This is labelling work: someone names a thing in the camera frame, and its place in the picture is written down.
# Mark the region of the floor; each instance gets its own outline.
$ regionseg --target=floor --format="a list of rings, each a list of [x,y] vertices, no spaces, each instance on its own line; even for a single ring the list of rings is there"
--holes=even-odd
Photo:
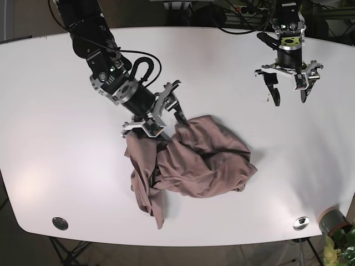
[[[99,0],[105,18],[112,28],[163,25],[165,9],[159,2],[148,0]],[[46,0],[14,0],[14,38],[34,37],[62,33],[48,12]],[[6,197],[0,180],[0,203]],[[355,217],[355,203],[348,218]],[[11,205],[0,213],[0,260],[2,265],[60,265],[49,238],[23,231],[17,224]],[[61,239],[70,249],[76,241]],[[311,238],[315,249],[322,256],[323,237]],[[304,244],[306,266],[319,265],[309,246]],[[135,265],[240,265],[282,266],[299,260],[299,245],[292,241],[236,245],[226,247],[136,247],[94,243],[79,257],[90,266]],[[299,265],[299,262],[287,264]]]

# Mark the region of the robot end effector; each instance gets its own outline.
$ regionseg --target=robot end effector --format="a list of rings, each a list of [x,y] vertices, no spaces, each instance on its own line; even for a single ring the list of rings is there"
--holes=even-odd
[[[151,58],[141,57],[134,64],[121,54],[114,37],[102,15],[97,0],[54,0],[73,41],[73,49],[78,57],[86,59],[92,70],[90,81],[93,88],[107,97],[115,105],[121,104],[133,113],[130,123],[123,125],[122,137],[134,130],[141,137],[163,137],[166,125],[161,119],[162,111],[175,109],[179,123],[187,123],[174,90],[177,80],[167,83],[162,93],[153,94],[143,85],[153,72]],[[142,63],[148,70],[138,81],[136,72]]]
[[[298,11],[298,4],[293,1],[278,1],[275,15],[271,24],[278,39],[274,39],[265,32],[257,37],[273,50],[277,50],[276,62],[263,65],[255,70],[255,75],[263,75],[264,82],[276,106],[280,105],[280,93],[274,85],[278,84],[277,74],[291,79],[293,90],[301,92],[304,103],[311,93],[315,82],[320,79],[318,69],[323,65],[316,60],[306,64],[302,61],[302,44],[305,42],[305,20]]]

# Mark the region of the pink fabric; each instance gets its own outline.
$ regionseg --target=pink fabric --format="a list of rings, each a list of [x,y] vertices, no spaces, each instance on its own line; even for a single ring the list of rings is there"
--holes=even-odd
[[[250,164],[250,150],[233,133],[202,116],[175,126],[176,134],[157,152],[160,141],[126,136],[126,156],[135,168],[132,189],[142,211],[164,223],[161,190],[183,196],[207,198],[229,191],[243,191],[257,171]]]

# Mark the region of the white table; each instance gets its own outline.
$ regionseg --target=white table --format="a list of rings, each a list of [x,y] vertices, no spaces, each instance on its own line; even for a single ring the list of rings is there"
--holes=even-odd
[[[316,217],[355,191],[355,50],[308,39],[303,60],[323,63],[305,104],[279,75],[281,106],[253,72],[276,58],[255,34],[217,29],[112,30],[123,49],[153,53],[163,72],[150,87],[176,90],[187,118],[212,114],[252,150],[258,173],[241,192],[207,198],[165,193],[166,220],[142,212],[130,190],[121,126],[131,114],[91,87],[67,34],[0,46],[0,169],[27,232],[132,245],[200,246],[281,241],[320,234]],[[129,59],[137,58],[127,54]],[[69,223],[66,231],[53,217]],[[310,225],[295,231],[306,216]]]

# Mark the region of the silver metal ring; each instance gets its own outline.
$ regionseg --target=silver metal ring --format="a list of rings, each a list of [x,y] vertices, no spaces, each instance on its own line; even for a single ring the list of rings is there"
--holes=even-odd
[[[52,219],[52,223],[59,230],[67,230],[68,229],[68,223],[63,218],[54,217]]]
[[[138,89],[138,81],[126,81],[117,91],[116,98],[120,104],[129,101]]]
[[[301,217],[293,223],[293,228],[296,231],[300,231],[305,229],[309,225],[309,223],[310,219],[308,219],[308,217]]]
[[[296,46],[284,46],[284,45],[280,45],[279,47],[280,47],[282,50],[294,51],[294,50],[298,50],[298,49],[302,48],[302,44],[300,43],[299,45],[296,45]]]

